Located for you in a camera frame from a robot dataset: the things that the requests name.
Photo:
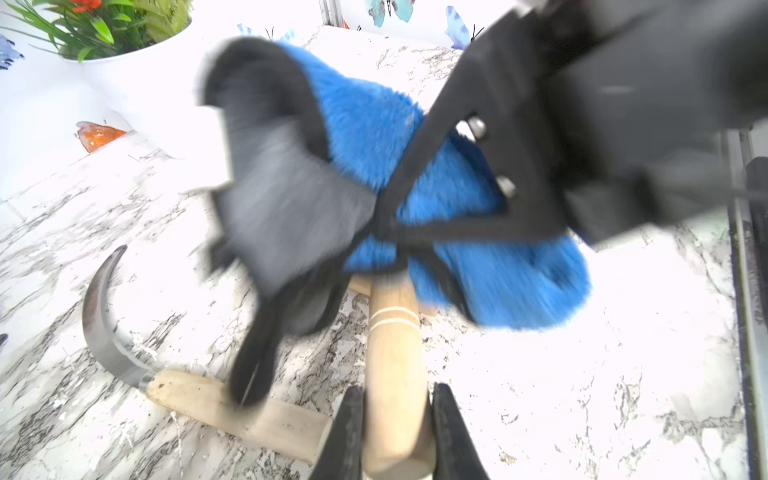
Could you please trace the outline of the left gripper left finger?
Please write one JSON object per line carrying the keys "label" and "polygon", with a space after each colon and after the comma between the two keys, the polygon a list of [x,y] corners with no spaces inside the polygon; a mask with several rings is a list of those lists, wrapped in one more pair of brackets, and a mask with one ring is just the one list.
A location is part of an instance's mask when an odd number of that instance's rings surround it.
{"label": "left gripper left finger", "polygon": [[350,386],[333,419],[310,480],[361,480],[364,391]]}

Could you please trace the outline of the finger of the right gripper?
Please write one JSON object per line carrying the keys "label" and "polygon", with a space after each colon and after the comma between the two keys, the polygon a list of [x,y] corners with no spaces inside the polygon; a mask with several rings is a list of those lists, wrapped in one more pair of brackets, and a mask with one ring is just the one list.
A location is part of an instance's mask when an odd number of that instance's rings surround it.
{"label": "finger of the right gripper", "polygon": [[431,273],[440,291],[450,303],[467,321],[475,324],[476,320],[471,312],[461,284],[435,250],[430,246],[417,247],[413,251],[413,256]]}
{"label": "finger of the right gripper", "polygon": [[[556,151],[540,100],[545,63],[521,54],[465,53],[380,193],[374,235],[380,240],[551,240],[567,229],[562,196],[551,182]],[[456,150],[489,206],[420,224],[397,210],[438,162]]]}

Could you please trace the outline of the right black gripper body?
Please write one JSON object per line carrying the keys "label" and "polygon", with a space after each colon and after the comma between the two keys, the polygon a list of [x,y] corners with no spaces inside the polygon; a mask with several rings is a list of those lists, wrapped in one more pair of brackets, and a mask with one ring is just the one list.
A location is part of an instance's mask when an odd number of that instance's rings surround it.
{"label": "right black gripper body", "polygon": [[733,197],[717,140],[767,114],[767,5],[552,1],[484,32],[455,84],[502,194],[473,236],[599,243]]}

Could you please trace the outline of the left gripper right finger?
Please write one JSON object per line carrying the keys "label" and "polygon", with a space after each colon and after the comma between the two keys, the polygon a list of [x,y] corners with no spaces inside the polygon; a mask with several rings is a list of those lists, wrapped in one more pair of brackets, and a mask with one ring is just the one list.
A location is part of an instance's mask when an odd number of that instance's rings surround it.
{"label": "left gripper right finger", "polygon": [[436,442],[435,480],[488,480],[451,388],[436,383],[432,392]]}

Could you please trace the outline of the blue grey rag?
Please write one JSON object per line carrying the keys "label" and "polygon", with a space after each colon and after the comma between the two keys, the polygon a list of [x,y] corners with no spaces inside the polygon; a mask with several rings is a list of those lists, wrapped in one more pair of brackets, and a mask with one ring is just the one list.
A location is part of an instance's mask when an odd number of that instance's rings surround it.
{"label": "blue grey rag", "polygon": [[[213,269],[241,263],[259,304],[230,370],[230,397],[265,399],[287,336],[326,329],[356,274],[407,271],[418,298],[453,306],[413,256],[370,228],[423,110],[383,85],[347,77],[310,52],[243,37],[208,71],[202,94],[224,118],[231,179],[211,198],[221,236]],[[586,261],[568,236],[545,242],[432,246],[461,284],[476,324],[513,330],[565,322],[586,301]]]}

